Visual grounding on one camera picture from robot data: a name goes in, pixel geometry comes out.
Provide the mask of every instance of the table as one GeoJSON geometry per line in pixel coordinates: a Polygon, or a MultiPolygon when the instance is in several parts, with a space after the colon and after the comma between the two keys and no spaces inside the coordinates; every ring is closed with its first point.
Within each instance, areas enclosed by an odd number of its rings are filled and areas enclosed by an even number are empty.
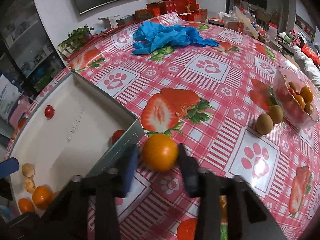
{"type": "MultiPolygon", "coordinates": [[[[209,118],[199,122],[180,118],[182,135],[172,130],[173,140],[184,143],[188,154],[215,174],[242,175],[251,183],[285,236],[297,239],[320,204],[320,125],[297,130],[282,122],[268,135],[259,136],[254,130],[254,120],[265,111],[254,104],[248,94],[254,89],[252,82],[272,84],[276,67],[293,67],[292,63],[269,48],[274,54],[270,56],[262,43],[233,30],[186,22],[176,13],[152,21],[196,27],[202,37],[214,38],[220,45],[217,48],[167,48],[151,55],[134,56],[131,54],[132,35],[138,25],[132,25],[85,51],[70,63],[70,67],[139,118],[148,100],[165,87],[192,90],[208,100],[212,106],[206,109],[209,118]],[[260,171],[255,166],[257,161],[262,161],[260,171]],[[301,178],[308,180],[310,174],[310,187],[306,183],[303,186],[296,183],[301,178]],[[301,187],[305,194],[299,207],[300,203],[290,201],[290,195],[301,187]],[[297,208],[298,212],[290,215],[297,208]]],[[[65,68],[44,88],[28,115],[69,71],[65,68]]],[[[7,153],[12,145],[10,141],[7,153]]],[[[127,198],[116,199],[116,207],[123,240],[171,240],[176,239],[181,221],[197,216],[199,199],[186,196],[177,167],[159,174],[148,170],[140,161],[132,191],[127,198]]],[[[90,237],[94,229],[94,210],[94,199],[91,199],[90,237]]]]}

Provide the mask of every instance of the plastic tablecloth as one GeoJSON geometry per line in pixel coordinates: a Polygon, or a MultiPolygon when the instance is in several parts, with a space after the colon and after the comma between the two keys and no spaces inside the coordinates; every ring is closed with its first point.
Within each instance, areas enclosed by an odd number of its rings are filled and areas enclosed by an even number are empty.
{"type": "MultiPolygon", "coordinates": [[[[149,99],[162,88],[197,93],[206,107],[198,107],[199,100],[196,101],[198,109],[190,116],[180,115],[179,122],[165,133],[176,143],[184,143],[188,154],[216,175],[242,175],[287,239],[297,239],[320,204],[320,125],[298,130],[283,121],[268,135],[260,136],[254,121],[265,110],[249,95],[257,81],[271,85],[276,68],[292,68],[292,63],[259,41],[233,30],[183,21],[176,13],[152,21],[195,27],[203,38],[213,38],[220,45],[166,47],[150,55],[135,56],[131,53],[132,35],[138,25],[131,25],[86,50],[69,67],[139,118],[149,99]]],[[[69,72],[65,68],[44,88],[27,116],[69,72]]],[[[131,190],[127,198],[116,199],[123,240],[174,240],[178,225],[197,217],[199,199],[186,196],[177,167],[166,173],[153,173],[140,161],[131,190]]],[[[88,216],[90,238],[94,234],[94,211],[92,198],[88,216]]]]}

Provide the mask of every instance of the pink glass fruit bowl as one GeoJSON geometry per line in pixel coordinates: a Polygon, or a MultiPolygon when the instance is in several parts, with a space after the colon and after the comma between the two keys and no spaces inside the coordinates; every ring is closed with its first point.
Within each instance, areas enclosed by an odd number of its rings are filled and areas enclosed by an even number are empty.
{"type": "Polygon", "coordinates": [[[314,84],[298,69],[289,67],[277,68],[276,75],[273,79],[273,94],[278,105],[283,109],[284,116],[288,121],[297,128],[308,128],[316,124],[319,121],[320,110],[320,95],[314,84]],[[297,100],[290,94],[286,82],[284,80],[286,76],[287,82],[294,82],[297,91],[300,91],[302,87],[308,86],[313,93],[312,105],[314,111],[312,115],[303,111],[297,100]]]}

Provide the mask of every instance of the blue plastic bag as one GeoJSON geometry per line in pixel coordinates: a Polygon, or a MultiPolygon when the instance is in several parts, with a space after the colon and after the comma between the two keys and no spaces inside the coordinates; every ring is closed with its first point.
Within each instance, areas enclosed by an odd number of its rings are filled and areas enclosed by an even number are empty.
{"type": "Polygon", "coordinates": [[[203,39],[194,27],[182,25],[164,26],[150,21],[144,22],[133,34],[137,42],[133,54],[150,54],[156,49],[169,46],[188,46],[190,44],[205,47],[206,45],[218,47],[213,39],[203,39]]]}

